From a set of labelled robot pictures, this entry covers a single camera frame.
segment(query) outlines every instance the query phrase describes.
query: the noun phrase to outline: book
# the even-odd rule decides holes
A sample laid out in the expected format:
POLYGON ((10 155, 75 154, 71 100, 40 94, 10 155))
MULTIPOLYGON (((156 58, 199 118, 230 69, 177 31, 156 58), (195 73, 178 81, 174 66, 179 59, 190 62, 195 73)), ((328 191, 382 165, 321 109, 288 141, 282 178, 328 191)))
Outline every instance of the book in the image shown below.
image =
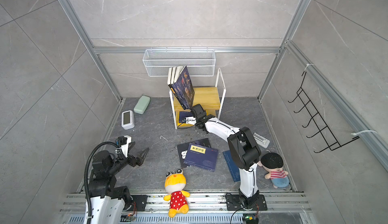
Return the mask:
POLYGON ((228 165, 230 174, 232 175, 233 182, 240 181, 240 170, 239 167, 234 163, 230 150, 222 152, 224 154, 225 161, 228 165))
POLYGON ((183 109, 184 110, 188 110, 188 109, 190 109, 189 104, 187 103, 186 99, 183 96, 182 87, 177 82, 180 74, 182 73, 182 70, 183 70, 183 66, 177 66, 176 67, 175 75, 174 75, 174 79, 173 79, 172 83, 173 83, 173 85, 176 88, 175 91, 177 92, 177 95, 178 95, 180 101, 184 105, 183 109))
POLYGON ((189 148, 189 144, 190 143, 195 143, 197 145, 206 146, 206 147, 211 148, 210 142, 209 142, 208 138, 204 138, 204 139, 200 139, 200 140, 195 140, 195 141, 190 141, 190 142, 187 142, 187 143, 182 143, 182 144, 177 145, 180 166, 182 168, 186 168, 186 167, 190 166, 189 164, 183 163, 183 161, 186 158, 187 150, 189 148))
POLYGON ((186 104, 187 108, 190 109, 194 101, 194 88, 191 83, 191 78, 187 66, 185 66, 180 73, 177 80, 177 85, 182 97, 185 99, 184 104, 186 104))
POLYGON ((192 117, 193 114, 190 111, 179 111, 178 123, 183 123, 186 117, 192 117))
POLYGON ((179 97, 177 96, 177 93, 176 93, 176 90, 173 87, 173 84, 171 84, 172 79, 175 77, 175 70, 176 70, 176 67, 170 67, 168 69, 167 84, 168 84, 168 86, 170 87, 172 93, 177 98, 178 102, 180 103, 180 105, 183 108, 183 104, 182 104, 181 100, 179 99, 179 97))
POLYGON ((214 172, 216 170, 217 156, 217 149, 190 143, 183 163, 214 172))

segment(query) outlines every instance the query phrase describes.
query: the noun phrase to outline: plush doll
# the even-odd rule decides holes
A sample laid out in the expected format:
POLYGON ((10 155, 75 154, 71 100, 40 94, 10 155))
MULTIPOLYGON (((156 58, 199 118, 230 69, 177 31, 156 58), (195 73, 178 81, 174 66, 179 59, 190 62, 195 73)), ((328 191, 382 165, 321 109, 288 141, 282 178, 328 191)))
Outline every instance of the plush doll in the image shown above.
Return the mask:
POLYGON ((283 159, 279 154, 265 154, 257 164, 268 171, 264 178, 271 179, 275 189, 284 188, 289 184, 288 172, 283 170, 283 159))
POLYGON ((189 197, 190 193, 183 190, 186 186, 186 178, 183 176, 183 170, 180 168, 177 172, 168 172, 166 175, 166 181, 164 187, 169 195, 166 195, 163 199, 170 201, 170 210, 168 216, 173 218, 177 213, 186 214, 189 211, 187 200, 185 197, 189 197))

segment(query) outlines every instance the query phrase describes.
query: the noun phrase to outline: yellow frog plush toy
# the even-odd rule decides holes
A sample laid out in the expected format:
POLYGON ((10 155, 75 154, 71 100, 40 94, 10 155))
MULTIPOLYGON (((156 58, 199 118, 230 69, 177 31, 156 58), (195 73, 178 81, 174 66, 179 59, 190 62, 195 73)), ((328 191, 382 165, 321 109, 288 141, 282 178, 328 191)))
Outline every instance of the yellow frog plush toy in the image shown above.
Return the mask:
POLYGON ((189 211, 187 200, 185 197, 189 197, 190 193, 183 190, 186 186, 186 178, 183 176, 183 170, 180 168, 177 172, 168 172, 166 175, 166 181, 164 187, 169 195, 166 195, 163 199, 170 201, 170 210, 168 216, 173 218, 177 213, 186 214, 189 211))

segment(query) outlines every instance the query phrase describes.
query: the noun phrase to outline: metal vent grate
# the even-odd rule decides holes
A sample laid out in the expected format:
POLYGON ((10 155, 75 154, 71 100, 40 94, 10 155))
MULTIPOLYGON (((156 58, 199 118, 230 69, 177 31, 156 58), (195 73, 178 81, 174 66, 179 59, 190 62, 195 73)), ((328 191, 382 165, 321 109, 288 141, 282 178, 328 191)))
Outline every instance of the metal vent grate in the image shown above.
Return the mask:
MULTIPOLYGON (((158 223, 158 224, 177 224, 177 223, 190 223, 190 224, 222 224, 230 223, 231 213, 188 213, 186 215, 177 215, 174 218, 168 217, 168 214, 138 214, 135 221, 126 221, 124 217, 120 219, 119 224, 131 223, 131 224, 146 224, 146 223, 158 223)), ((242 223, 241 213, 236 213, 232 218, 232 223, 242 223)), ((82 224, 84 215, 73 214, 67 224, 82 224)))
POLYGON ((212 49, 149 49, 143 57, 148 76, 167 76, 172 66, 187 66, 190 76, 213 76, 216 62, 212 49))

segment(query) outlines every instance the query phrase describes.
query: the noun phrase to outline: plush toy foot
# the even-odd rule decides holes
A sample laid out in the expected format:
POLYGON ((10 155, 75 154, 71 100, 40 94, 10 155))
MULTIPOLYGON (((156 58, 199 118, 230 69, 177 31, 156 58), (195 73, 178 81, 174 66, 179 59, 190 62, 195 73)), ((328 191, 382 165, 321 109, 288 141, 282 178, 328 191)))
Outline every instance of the plush toy foot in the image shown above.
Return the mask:
POLYGON ((183 205, 179 211, 183 214, 186 214, 188 211, 189 211, 189 206, 186 204, 186 205, 183 205))
POLYGON ((177 210, 176 209, 170 209, 170 211, 168 212, 168 216, 173 218, 175 217, 175 215, 177 214, 177 210))

